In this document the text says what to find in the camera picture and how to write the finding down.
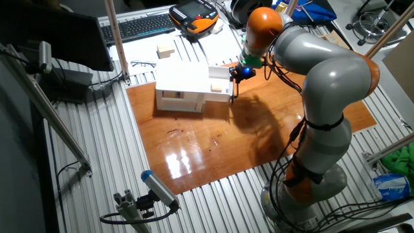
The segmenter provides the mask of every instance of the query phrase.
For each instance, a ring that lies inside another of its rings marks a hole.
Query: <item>blue light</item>
[[[244,68],[243,69],[243,74],[244,75],[249,75],[250,74],[250,68],[249,67]]]

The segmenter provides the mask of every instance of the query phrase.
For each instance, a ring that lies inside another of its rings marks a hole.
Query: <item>green object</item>
[[[414,197],[414,142],[385,156],[381,159],[381,162],[391,173],[407,177],[410,189],[409,195]]]
[[[244,58],[243,61],[241,62],[245,65],[245,67],[260,69],[263,66],[263,62],[261,61],[261,58],[253,57],[250,54],[247,55],[244,49],[241,52]]]

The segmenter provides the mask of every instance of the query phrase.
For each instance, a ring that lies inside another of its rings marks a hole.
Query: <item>keyboard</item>
[[[175,31],[175,26],[168,14],[157,16],[147,16],[134,19],[124,23],[119,23],[122,42],[134,41],[137,39],[156,36],[163,33]],[[111,26],[102,27],[103,39],[106,45],[114,45]]]

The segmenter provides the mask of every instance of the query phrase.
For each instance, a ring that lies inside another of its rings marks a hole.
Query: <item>wooden board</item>
[[[150,168],[180,194],[273,161],[301,120],[301,96],[275,74],[242,81],[234,105],[207,102],[203,113],[158,111],[155,82],[127,89]],[[304,76],[289,74],[294,82]],[[344,115],[353,132],[376,124],[364,103]],[[289,148],[286,155],[293,153]]]

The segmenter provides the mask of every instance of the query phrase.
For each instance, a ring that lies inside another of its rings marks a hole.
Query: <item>robotic arm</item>
[[[295,211],[329,199],[346,187],[346,174],[336,163],[352,137],[343,110],[371,94],[380,77],[378,66],[370,59],[301,27],[283,28],[291,21],[271,8],[254,10],[234,68],[236,83],[251,78],[254,74],[243,71],[261,68],[263,55],[273,43],[273,57],[282,67],[306,75],[301,93],[306,119],[302,143],[287,168],[285,182],[278,189],[276,180],[268,183],[261,193],[263,210],[274,221],[280,216],[270,202],[270,190],[273,199],[279,200],[279,209],[292,219]]]

